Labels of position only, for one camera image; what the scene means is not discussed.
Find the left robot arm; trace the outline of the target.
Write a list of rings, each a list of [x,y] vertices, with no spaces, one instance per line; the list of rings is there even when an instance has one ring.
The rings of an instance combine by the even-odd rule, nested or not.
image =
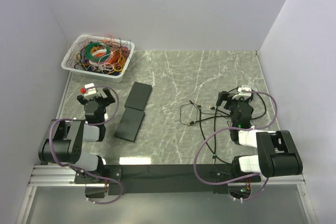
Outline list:
[[[80,176],[89,178],[94,183],[101,181],[114,182],[105,177],[103,158],[82,150],[83,142],[101,142],[106,132],[105,124],[116,114],[105,118],[107,107],[116,104],[119,108],[119,97],[114,89],[107,86],[82,88],[77,101],[83,105],[84,119],[54,119],[39,146],[38,157],[41,162],[57,164],[70,168]]]

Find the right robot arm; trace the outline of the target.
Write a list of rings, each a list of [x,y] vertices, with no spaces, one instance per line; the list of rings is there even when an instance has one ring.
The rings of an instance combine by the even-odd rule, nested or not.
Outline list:
[[[249,104],[254,91],[238,88],[236,94],[222,91],[216,106],[229,110],[230,138],[242,146],[253,147],[256,155],[236,156],[231,163],[231,176],[242,182],[249,174],[261,174],[266,178],[296,176],[302,174],[303,163],[289,131],[265,131],[252,123],[253,107]]]

